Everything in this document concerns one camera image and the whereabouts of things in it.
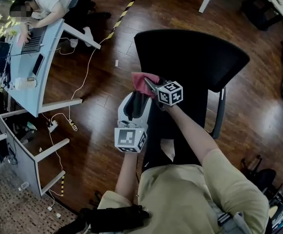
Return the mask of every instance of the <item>white cable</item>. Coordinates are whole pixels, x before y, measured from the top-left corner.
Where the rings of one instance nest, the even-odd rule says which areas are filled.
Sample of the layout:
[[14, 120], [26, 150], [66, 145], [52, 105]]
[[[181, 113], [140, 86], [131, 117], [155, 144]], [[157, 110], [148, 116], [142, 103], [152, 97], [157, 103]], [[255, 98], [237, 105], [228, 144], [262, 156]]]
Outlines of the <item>white cable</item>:
[[56, 193], [56, 192], [54, 192], [53, 190], [50, 190], [51, 192], [53, 192], [54, 194], [56, 194], [56, 195], [58, 195], [58, 196], [60, 196], [61, 197], [61, 195], [60, 194], [58, 194], [58, 193]]
[[50, 122], [50, 120], [42, 113], [42, 115]]
[[[100, 42], [100, 44], [102, 44], [107, 38], [108, 38], [108, 37], [104, 38], [104, 39]], [[74, 91], [74, 93], [73, 93], [73, 95], [72, 95], [72, 97], [71, 97], [71, 100], [74, 98], [75, 93], [76, 93], [78, 90], [82, 89], [82, 87], [83, 87], [84, 84], [85, 84], [85, 81], [86, 81], [87, 76], [88, 76], [88, 71], [89, 71], [89, 63], [91, 62], [92, 57], [93, 57], [93, 54], [94, 54], [95, 51], [96, 51], [96, 48], [94, 49], [94, 51], [92, 52], [91, 57], [89, 58], [89, 61], [88, 61], [88, 64], [87, 64], [87, 72], [86, 72], [86, 76], [85, 76], [85, 78], [84, 78], [83, 84], [82, 84], [78, 89], [76, 89], [76, 90]], [[69, 106], [69, 119], [68, 119], [68, 121], [69, 121], [69, 123], [72, 122], [72, 120], [71, 120], [71, 107], [70, 107], [70, 106]]]
[[76, 47], [74, 48], [74, 50], [73, 50], [71, 53], [63, 54], [63, 53], [61, 52], [61, 48], [59, 48], [59, 53], [60, 53], [61, 55], [69, 55], [69, 54], [73, 54], [74, 51], [75, 51], [75, 49], [76, 49]]
[[[49, 132], [49, 137], [50, 137], [50, 140], [52, 141], [52, 145], [54, 145], [53, 139], [52, 139], [52, 135], [50, 134], [50, 132]], [[61, 158], [60, 158], [59, 154], [57, 153], [57, 151], [55, 151], [55, 153], [56, 153], [57, 156], [59, 157], [59, 163], [60, 163], [60, 166], [61, 166], [61, 171], [63, 171], [63, 166], [62, 166], [62, 164], [61, 164]]]
[[49, 190], [49, 193], [50, 193], [50, 195], [51, 195], [51, 197], [53, 198], [53, 204], [50, 206], [50, 207], [53, 207], [54, 205], [55, 205], [55, 198], [54, 198], [54, 196], [52, 195], [52, 190]]
[[[107, 38], [104, 38], [104, 39], [100, 42], [100, 44], [102, 44], [106, 39], [107, 39]], [[93, 57], [93, 54], [94, 54], [95, 51], [96, 51], [96, 48], [94, 49], [94, 51], [92, 52], [91, 57], [89, 58], [89, 61], [88, 61], [88, 64], [87, 64], [87, 72], [86, 72], [86, 76], [85, 76], [85, 78], [84, 78], [83, 84], [82, 84], [78, 89], [76, 89], [76, 90], [74, 91], [74, 93], [73, 93], [71, 99], [73, 99], [75, 93], [76, 93], [78, 90], [80, 90], [80, 89], [84, 86], [85, 81], [86, 81], [87, 76], [88, 76], [88, 72], [89, 72], [89, 63], [91, 62], [92, 57]], [[70, 106], [69, 106], [69, 119], [71, 119], [71, 108], [70, 108]]]
[[50, 120], [51, 122], [53, 121], [53, 118], [54, 118], [56, 115], [63, 115], [63, 116], [65, 117], [65, 119], [66, 119], [67, 121], [69, 121], [68, 118], [65, 116], [64, 113], [57, 113], [57, 114], [55, 114], [54, 116], [52, 116], [52, 118], [51, 118], [51, 120]]

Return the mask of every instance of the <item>white shirt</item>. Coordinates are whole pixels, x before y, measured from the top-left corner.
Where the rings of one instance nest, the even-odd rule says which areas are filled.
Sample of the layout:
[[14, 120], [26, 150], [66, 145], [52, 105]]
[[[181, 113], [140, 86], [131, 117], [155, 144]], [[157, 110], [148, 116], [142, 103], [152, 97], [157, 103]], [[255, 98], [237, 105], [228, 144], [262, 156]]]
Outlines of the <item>white shirt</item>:
[[71, 0], [35, 0], [35, 2], [40, 8], [40, 12], [33, 12], [32, 17], [41, 20], [52, 12], [52, 9], [57, 2], [62, 4], [62, 7], [65, 9], [65, 13], [67, 14], [69, 12]]

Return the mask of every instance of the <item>keyboard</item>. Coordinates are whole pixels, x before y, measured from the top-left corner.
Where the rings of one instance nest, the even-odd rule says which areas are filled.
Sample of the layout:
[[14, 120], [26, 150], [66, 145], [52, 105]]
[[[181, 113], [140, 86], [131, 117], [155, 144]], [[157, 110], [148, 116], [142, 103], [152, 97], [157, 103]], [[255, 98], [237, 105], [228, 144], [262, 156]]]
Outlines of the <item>keyboard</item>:
[[40, 45], [43, 42], [47, 27], [32, 29], [31, 30], [31, 39], [29, 42], [22, 47], [22, 54], [34, 53], [40, 51]]

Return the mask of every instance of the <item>monitor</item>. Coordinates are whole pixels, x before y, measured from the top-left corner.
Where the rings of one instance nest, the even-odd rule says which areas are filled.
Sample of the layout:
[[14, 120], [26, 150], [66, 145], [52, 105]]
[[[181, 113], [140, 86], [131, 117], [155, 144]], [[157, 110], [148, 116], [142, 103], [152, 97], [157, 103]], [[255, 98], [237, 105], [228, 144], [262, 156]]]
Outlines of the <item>monitor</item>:
[[3, 73], [5, 70], [10, 49], [9, 43], [0, 41], [0, 73]]

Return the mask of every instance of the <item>wooden floor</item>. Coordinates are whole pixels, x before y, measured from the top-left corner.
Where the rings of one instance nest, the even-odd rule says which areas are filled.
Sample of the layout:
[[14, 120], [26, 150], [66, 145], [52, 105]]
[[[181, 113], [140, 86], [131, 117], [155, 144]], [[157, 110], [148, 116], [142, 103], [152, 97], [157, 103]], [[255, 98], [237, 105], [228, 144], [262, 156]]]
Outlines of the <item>wooden floor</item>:
[[[130, 0], [94, 0], [99, 11], [110, 11], [106, 23], [94, 22], [94, 39], [103, 40]], [[133, 37], [150, 29], [190, 29], [206, 32], [230, 41], [250, 56], [250, 63], [227, 85], [226, 111], [217, 143], [228, 159], [238, 168], [240, 160], [262, 155], [262, 167], [277, 171], [276, 185], [283, 180], [283, 100], [281, 83], [281, 41], [283, 22], [268, 31], [257, 30], [239, 11], [243, 0], [211, 0], [205, 12], [198, 12], [203, 0], [136, 0], [124, 17], [114, 37], [94, 53], [89, 74], [77, 97], [85, 98], [81, 105], [71, 108], [71, 118], [77, 124], [74, 132], [62, 115], [56, 116], [59, 127], [52, 134], [58, 142], [69, 138], [70, 144], [60, 149], [66, 170], [65, 196], [59, 199], [78, 211], [88, 206], [94, 191], [113, 190], [123, 155], [113, 145], [113, 129], [117, 108], [132, 91], [131, 72], [140, 71]], [[64, 53], [71, 51], [63, 48]], [[48, 77], [44, 102], [70, 99], [83, 82], [91, 48], [77, 47], [75, 53], [57, 54]], [[214, 124], [218, 95], [209, 94], [207, 126]], [[47, 117], [68, 108], [46, 113]], [[40, 115], [40, 137], [31, 145], [34, 153], [46, 149], [51, 141], [46, 119]], [[61, 169], [53, 154], [40, 166], [42, 186]], [[57, 184], [53, 190], [59, 192]]]

